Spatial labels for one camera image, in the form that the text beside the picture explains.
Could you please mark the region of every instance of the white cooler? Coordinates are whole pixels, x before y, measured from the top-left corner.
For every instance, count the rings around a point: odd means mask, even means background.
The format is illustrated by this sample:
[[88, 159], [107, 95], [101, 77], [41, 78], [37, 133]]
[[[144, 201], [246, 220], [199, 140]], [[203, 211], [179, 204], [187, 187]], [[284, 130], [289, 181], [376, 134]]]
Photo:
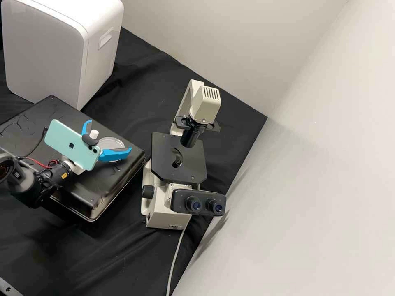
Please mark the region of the white cooler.
[[7, 86], [20, 97], [80, 110], [111, 75], [120, 0], [3, 0], [1, 17]]

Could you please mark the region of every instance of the black cloth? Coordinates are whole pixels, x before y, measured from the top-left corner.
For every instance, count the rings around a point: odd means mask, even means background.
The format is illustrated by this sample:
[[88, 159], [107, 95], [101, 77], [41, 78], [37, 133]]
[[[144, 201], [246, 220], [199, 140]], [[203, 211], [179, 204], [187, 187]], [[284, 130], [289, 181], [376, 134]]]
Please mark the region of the black cloth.
[[[4, 122], [30, 103], [6, 90], [4, 68], [0, 77], [0, 122]], [[82, 111], [149, 156], [151, 132], [170, 132], [190, 79], [214, 86], [122, 29], [114, 72]], [[229, 93], [220, 90], [220, 94], [221, 132], [200, 137], [208, 174], [201, 189], [226, 194], [266, 117]], [[140, 214], [141, 184], [140, 172], [93, 223], [61, 208], [52, 209], [58, 217], [0, 197], [0, 277], [25, 295], [165, 295], [181, 232], [146, 228]], [[190, 220], [171, 290], [210, 221], [195, 216]]]

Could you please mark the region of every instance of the microscope base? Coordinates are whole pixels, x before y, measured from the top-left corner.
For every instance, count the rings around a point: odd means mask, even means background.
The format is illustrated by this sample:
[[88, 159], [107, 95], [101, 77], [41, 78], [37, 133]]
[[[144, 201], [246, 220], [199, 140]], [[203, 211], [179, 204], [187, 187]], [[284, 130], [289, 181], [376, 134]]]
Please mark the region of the microscope base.
[[151, 172], [151, 161], [144, 166], [143, 185], [155, 188], [152, 199], [141, 199], [141, 214], [146, 216], [147, 227], [183, 230], [192, 215], [170, 210], [171, 196], [174, 189], [191, 189], [191, 185], [161, 181]]

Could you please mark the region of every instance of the white knob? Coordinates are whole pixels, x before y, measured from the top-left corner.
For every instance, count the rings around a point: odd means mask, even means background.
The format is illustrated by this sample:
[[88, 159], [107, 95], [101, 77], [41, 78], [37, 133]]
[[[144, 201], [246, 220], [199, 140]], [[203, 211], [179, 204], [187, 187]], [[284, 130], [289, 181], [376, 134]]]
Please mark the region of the white knob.
[[97, 139], [98, 135], [99, 135], [99, 131], [93, 129], [93, 130], [91, 130], [91, 133], [89, 134], [89, 137], [92, 138], [92, 139]]

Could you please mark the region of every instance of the vent grille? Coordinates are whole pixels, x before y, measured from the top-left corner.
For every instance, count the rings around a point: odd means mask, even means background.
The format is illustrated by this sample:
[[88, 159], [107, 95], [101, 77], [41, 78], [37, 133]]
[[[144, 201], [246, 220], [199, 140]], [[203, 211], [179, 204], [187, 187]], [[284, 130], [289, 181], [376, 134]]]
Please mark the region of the vent grille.
[[206, 97], [219, 100], [218, 89], [204, 86], [203, 90]]

